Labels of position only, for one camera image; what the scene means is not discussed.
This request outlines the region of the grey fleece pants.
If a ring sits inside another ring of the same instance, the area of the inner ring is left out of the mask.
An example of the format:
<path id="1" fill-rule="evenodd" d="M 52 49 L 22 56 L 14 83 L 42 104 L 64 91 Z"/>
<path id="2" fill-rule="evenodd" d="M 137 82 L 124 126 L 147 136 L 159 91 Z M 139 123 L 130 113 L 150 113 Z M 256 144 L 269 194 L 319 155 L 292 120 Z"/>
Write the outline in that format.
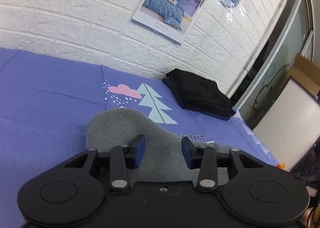
<path id="1" fill-rule="evenodd" d="M 126 169 L 124 150 L 139 135 L 145 138 L 145 150 L 138 168 Z M 128 109 L 104 111 L 91 119 L 86 128 L 86 146 L 109 152 L 110 184 L 128 188 L 135 182 L 197 182 L 199 169 L 190 170 L 181 149 L 181 136 L 154 123 L 143 113 Z"/>

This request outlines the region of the white cabinet panel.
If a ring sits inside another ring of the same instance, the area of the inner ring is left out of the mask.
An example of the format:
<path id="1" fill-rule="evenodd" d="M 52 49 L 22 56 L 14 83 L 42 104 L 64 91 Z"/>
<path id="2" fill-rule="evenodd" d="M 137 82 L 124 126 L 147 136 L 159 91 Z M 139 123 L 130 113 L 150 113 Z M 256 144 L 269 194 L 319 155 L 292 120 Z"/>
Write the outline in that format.
<path id="1" fill-rule="evenodd" d="M 253 132 L 289 172 L 319 138 L 319 104 L 290 78 Z"/>

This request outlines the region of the purple patterned bed sheet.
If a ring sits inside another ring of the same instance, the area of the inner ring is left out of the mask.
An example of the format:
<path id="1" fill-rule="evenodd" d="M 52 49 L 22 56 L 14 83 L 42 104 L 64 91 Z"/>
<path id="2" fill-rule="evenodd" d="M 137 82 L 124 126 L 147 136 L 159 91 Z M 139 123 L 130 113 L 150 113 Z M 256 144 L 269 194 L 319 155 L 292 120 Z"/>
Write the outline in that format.
<path id="1" fill-rule="evenodd" d="M 1 49 L 1 227 L 21 227 L 17 192 L 31 178 L 85 149 L 85 129 L 105 110 L 132 108 L 193 141 L 228 145 L 276 165 L 235 114 L 224 121 L 182 109 L 159 80 L 106 66 Z"/>

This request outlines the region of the folded black garment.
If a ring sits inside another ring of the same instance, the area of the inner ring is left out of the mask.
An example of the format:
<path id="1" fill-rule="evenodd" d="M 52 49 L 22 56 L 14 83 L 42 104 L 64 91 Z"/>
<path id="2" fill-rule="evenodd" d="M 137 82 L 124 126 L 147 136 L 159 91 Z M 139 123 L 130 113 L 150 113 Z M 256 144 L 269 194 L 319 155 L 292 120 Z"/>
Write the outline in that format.
<path id="1" fill-rule="evenodd" d="M 165 75 L 162 82 L 172 91 L 180 107 L 185 110 L 225 121 L 235 115 L 231 101 L 219 90 L 215 81 L 174 69 Z"/>

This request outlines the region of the cardboard box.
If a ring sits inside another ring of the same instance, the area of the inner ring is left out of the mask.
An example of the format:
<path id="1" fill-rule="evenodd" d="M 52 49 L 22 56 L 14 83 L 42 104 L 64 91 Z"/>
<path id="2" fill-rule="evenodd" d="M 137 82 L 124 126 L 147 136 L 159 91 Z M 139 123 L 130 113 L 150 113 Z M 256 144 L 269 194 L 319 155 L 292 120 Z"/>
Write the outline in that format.
<path id="1" fill-rule="evenodd" d="M 297 53 L 295 61 L 287 74 L 288 78 L 293 78 L 310 94 L 319 100 L 320 71 L 310 60 Z"/>

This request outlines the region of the glass sliding door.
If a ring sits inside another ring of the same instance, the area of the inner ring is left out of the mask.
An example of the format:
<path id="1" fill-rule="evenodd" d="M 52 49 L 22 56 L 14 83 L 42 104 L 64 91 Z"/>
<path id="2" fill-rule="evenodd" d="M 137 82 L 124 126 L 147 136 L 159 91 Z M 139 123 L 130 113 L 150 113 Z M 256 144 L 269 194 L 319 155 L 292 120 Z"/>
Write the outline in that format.
<path id="1" fill-rule="evenodd" d="M 288 0 L 278 23 L 231 100 L 250 128 L 270 109 L 311 33 L 308 0 Z"/>

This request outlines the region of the bedding advertisement poster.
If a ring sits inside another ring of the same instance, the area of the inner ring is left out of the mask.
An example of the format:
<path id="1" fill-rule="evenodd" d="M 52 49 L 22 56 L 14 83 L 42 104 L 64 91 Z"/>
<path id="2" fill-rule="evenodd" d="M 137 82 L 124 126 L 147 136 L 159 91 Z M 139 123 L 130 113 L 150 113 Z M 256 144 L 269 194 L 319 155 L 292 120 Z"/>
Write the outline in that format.
<path id="1" fill-rule="evenodd" d="M 132 22 L 182 44 L 204 0 L 142 0 Z"/>

